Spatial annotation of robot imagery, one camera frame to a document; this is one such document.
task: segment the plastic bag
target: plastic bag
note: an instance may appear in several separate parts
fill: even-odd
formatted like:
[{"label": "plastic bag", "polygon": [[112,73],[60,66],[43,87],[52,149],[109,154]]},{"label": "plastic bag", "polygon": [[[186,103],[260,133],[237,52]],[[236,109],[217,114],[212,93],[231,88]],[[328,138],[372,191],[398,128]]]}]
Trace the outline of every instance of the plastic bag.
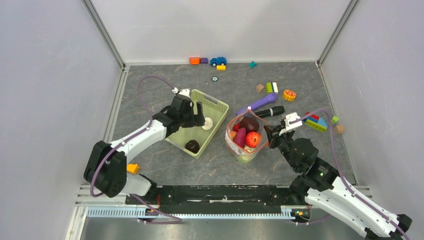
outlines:
[{"label": "plastic bag", "polygon": [[[246,140],[249,140],[247,144],[251,147],[248,145],[241,147],[233,141],[231,131],[236,124],[240,124],[240,128],[247,128]],[[267,121],[256,116],[255,113],[250,109],[247,112],[238,115],[236,118],[229,122],[225,132],[225,144],[238,162],[243,164],[251,162],[256,157],[256,155],[258,155],[259,151],[268,145],[267,133],[264,130],[265,125],[268,125]],[[252,133],[249,135],[250,132],[258,133],[260,135],[259,139],[257,139],[257,134]]]}]

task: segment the white wall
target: white wall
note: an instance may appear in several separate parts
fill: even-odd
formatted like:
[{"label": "white wall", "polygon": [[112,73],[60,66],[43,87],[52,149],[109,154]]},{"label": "white wall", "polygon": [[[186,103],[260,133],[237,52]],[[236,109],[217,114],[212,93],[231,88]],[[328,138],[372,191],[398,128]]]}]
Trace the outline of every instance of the white wall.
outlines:
[{"label": "white wall", "polygon": [[120,70],[81,1],[1,6],[0,239],[60,240]]},{"label": "white wall", "polygon": [[92,0],[127,63],[317,60],[349,0]]},{"label": "white wall", "polygon": [[360,1],[323,64],[359,183],[424,230],[424,1]]}]

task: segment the green basket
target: green basket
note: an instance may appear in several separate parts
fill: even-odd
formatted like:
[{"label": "green basket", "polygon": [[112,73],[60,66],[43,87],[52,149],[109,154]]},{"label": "green basket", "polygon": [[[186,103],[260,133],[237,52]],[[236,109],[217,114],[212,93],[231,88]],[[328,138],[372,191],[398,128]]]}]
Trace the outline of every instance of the green basket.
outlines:
[{"label": "green basket", "polygon": [[[191,100],[194,102],[194,113],[197,114],[196,103],[201,102],[203,106],[203,115],[206,118],[211,118],[213,121],[213,127],[209,130],[203,130],[201,126],[182,128],[169,137],[165,138],[166,141],[170,142],[172,145],[177,146],[183,150],[188,155],[199,159],[203,151],[206,149],[206,146],[211,141],[212,137],[220,128],[224,119],[227,116],[228,109],[230,108],[228,104],[222,102],[208,94],[201,92],[197,89],[191,91]],[[197,153],[192,153],[187,150],[184,146],[190,140],[196,140],[200,145],[200,150]]]}]

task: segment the floor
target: floor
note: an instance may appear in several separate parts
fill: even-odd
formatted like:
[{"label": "floor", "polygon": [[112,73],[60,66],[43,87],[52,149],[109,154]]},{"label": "floor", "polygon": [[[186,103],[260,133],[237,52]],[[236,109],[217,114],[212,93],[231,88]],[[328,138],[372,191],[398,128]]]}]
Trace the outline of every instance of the floor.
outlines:
[{"label": "floor", "polygon": [[[225,121],[199,159],[166,141],[153,144],[134,158],[133,163],[140,165],[140,173],[159,185],[291,184],[297,174],[277,149],[264,148],[250,164],[243,165],[235,161],[225,146],[225,129],[236,112],[266,95],[255,91],[258,84],[277,82],[280,90],[278,100],[264,109],[283,105],[286,113],[297,112],[300,116],[319,108],[331,111],[325,85],[314,62],[259,63],[254,68],[249,68],[248,63],[230,63],[226,71],[217,71],[207,64],[131,66],[113,139],[128,135],[148,121],[147,112],[137,98],[137,84],[148,75],[165,78],[179,89],[198,89],[230,107]],[[218,82],[211,81],[213,76],[219,78]],[[285,89],[297,93],[295,101],[288,102],[281,97]],[[173,98],[167,85],[157,79],[145,81],[141,93],[154,113],[169,105]],[[281,115],[266,120],[277,125],[280,119]],[[304,125],[296,130],[294,137],[311,139],[319,149],[318,156],[334,166],[329,131],[322,133]],[[335,150],[347,180],[354,183],[340,135],[335,136]]]},{"label": "floor", "polygon": [[[313,219],[326,215],[314,209]],[[363,240],[352,228],[336,219],[296,226],[283,219],[184,219],[182,224],[149,226],[134,218],[88,217],[81,240]]]}]

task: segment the blue toy car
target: blue toy car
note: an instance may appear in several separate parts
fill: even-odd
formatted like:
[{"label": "blue toy car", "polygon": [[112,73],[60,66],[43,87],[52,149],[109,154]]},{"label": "blue toy car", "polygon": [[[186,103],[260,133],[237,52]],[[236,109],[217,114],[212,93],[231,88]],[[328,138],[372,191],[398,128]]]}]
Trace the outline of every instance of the blue toy car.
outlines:
[{"label": "blue toy car", "polygon": [[212,67],[216,67],[217,65],[227,65],[227,60],[225,57],[220,56],[220,57],[214,57],[210,60],[210,65]]}]

